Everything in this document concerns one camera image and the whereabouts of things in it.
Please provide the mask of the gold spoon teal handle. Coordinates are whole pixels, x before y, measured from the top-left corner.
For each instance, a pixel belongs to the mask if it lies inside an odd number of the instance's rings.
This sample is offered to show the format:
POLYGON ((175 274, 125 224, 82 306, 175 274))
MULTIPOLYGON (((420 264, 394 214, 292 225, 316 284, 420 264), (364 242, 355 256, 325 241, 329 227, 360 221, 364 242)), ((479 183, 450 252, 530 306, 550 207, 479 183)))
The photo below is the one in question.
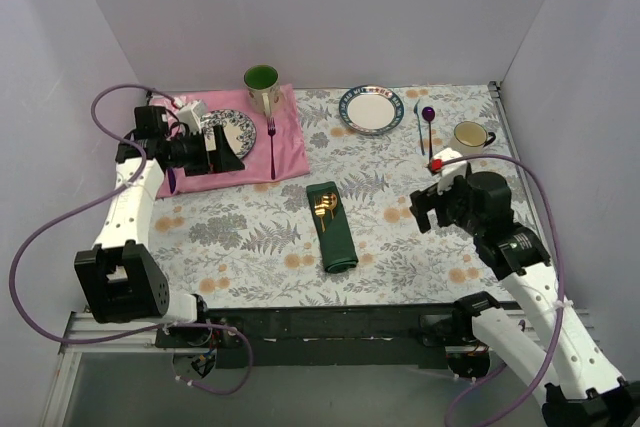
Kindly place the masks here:
POLYGON ((322 196, 323 205, 330 212, 331 218, 335 217, 335 210, 338 207, 338 196, 335 193, 327 193, 322 196))

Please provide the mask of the dark green cloth napkin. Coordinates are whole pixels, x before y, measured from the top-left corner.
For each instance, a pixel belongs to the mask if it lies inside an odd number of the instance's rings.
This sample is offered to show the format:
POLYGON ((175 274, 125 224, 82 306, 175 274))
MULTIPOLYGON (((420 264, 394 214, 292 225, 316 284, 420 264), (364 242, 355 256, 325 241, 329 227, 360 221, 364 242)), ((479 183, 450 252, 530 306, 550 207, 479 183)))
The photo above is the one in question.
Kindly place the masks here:
POLYGON ((327 274, 339 274, 354 269, 358 264, 358 257, 337 185, 334 182, 309 185, 306 187, 306 195, 318 235, 324 271, 327 274), (338 207, 334 218, 327 211, 324 217, 326 231, 322 232, 320 221, 314 214, 314 199, 327 193, 338 196, 338 207))

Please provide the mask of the gold fork teal handle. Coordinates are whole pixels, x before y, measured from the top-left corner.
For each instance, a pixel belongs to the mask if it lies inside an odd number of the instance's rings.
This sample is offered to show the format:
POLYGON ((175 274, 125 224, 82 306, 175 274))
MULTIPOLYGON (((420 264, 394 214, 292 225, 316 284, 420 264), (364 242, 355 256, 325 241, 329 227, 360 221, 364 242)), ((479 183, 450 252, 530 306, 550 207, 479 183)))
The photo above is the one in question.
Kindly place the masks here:
POLYGON ((326 231, 324 217, 326 216, 328 209, 329 209, 329 203, 325 195, 317 196, 314 199, 314 214, 320 221, 322 232, 326 231))

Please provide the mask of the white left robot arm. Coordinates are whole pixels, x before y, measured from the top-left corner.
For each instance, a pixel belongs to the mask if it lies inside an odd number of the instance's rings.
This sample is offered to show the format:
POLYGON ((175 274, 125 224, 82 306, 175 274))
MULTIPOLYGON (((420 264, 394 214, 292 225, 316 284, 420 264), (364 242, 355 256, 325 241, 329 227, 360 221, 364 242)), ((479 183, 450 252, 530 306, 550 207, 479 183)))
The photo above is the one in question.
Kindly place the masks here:
POLYGON ((193 347, 213 333, 196 294, 178 294, 149 252, 149 230, 163 183, 176 186, 174 172, 187 176, 240 171, 244 165, 220 124, 206 125, 207 107, 193 101, 174 121, 160 106, 134 110, 135 128, 116 153, 116 187, 106 221, 91 249, 80 251, 74 268, 88 306, 99 323, 138 319, 179 322, 178 334, 193 347))

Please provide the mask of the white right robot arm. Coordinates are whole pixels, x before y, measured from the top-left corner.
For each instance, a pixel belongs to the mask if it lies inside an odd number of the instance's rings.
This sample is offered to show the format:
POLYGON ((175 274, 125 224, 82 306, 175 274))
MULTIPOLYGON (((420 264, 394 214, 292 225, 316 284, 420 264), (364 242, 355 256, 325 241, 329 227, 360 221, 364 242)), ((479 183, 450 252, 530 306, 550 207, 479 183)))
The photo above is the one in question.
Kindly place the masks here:
POLYGON ((447 189, 434 184, 411 194, 421 232, 428 214, 473 238, 482 262, 522 309, 538 338, 508 319, 486 292, 459 299, 452 320, 464 344, 481 342, 527 385, 549 426, 631 426, 639 418, 639 384, 606 358, 562 293, 559 272, 539 237, 515 221, 511 191, 497 173, 456 175, 447 189))

